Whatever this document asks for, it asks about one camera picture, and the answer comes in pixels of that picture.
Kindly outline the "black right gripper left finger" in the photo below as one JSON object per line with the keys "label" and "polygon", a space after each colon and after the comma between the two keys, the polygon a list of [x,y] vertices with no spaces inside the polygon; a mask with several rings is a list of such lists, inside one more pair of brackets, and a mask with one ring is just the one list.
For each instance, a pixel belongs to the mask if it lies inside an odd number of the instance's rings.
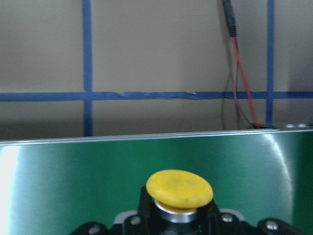
{"label": "black right gripper left finger", "polygon": [[140,190],[138,214],[146,219],[152,219],[156,215],[154,200],[147,192],[146,187],[142,187]]}

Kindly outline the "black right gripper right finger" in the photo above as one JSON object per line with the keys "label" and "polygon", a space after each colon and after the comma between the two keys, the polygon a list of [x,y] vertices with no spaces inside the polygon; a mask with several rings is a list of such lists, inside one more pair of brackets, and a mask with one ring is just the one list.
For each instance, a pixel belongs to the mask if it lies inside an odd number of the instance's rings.
{"label": "black right gripper right finger", "polygon": [[220,210],[214,199],[207,205],[198,208],[197,220],[211,220],[220,213]]}

